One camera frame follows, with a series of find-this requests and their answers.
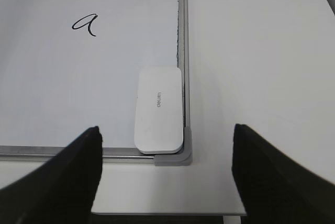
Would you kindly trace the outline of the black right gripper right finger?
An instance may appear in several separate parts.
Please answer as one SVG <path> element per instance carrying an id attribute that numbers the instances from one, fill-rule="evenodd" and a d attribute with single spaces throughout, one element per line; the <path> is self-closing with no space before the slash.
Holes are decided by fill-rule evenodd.
<path id="1" fill-rule="evenodd" d="M 334 223 L 334 184 L 247 125 L 234 127 L 231 170 L 246 211 L 242 223 Z"/>

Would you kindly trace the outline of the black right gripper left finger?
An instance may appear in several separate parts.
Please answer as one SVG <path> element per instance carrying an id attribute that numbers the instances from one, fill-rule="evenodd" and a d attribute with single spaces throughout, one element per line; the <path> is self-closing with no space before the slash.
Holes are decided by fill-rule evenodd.
<path id="1" fill-rule="evenodd" d="M 103 138 L 85 130 L 39 168 L 1 189 L 1 223 L 89 223 L 101 180 Z"/>

